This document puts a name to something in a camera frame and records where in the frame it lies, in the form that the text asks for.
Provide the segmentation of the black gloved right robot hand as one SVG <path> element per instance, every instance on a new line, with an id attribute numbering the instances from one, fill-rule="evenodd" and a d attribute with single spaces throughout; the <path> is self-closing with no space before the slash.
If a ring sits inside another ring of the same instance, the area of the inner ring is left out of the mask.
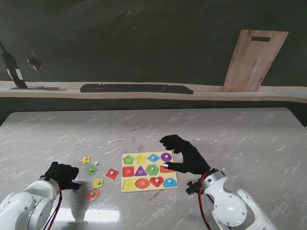
<path id="1" fill-rule="evenodd" d="M 163 167 L 180 173 L 192 173 L 203 175 L 210 171 L 207 161 L 201 156 L 199 151 L 188 141 L 178 135 L 168 135 L 160 140 L 166 150 L 171 150 L 174 154 L 181 153 L 183 162 L 165 162 Z"/>

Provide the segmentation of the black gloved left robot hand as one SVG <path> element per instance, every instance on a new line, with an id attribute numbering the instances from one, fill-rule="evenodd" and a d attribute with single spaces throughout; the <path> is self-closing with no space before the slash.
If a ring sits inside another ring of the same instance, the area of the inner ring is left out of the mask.
<path id="1" fill-rule="evenodd" d="M 73 182 L 79 173 L 79 169 L 67 164 L 59 164 L 57 161 L 52 162 L 47 172 L 41 177 L 51 178 L 57 182 L 60 190 L 78 190 L 80 184 Z"/>

